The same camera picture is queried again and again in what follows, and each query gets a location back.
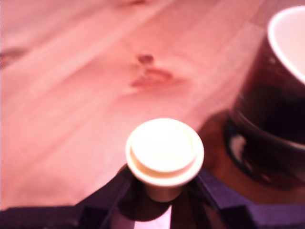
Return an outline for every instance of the wooden table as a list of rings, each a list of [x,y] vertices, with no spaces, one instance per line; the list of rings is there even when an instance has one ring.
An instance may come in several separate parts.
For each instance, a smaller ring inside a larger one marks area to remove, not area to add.
[[[2,209],[79,202],[125,163],[127,136],[144,121],[170,117],[199,130],[232,104],[270,17],[298,4],[305,0],[3,1]],[[154,57],[147,76],[139,54]],[[215,152],[206,166],[250,195],[253,181],[239,182]]]

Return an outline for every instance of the mug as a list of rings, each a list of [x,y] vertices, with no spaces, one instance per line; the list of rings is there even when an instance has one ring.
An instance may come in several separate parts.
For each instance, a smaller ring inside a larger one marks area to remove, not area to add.
[[[229,155],[255,179],[305,185],[305,6],[269,22],[225,126]]]

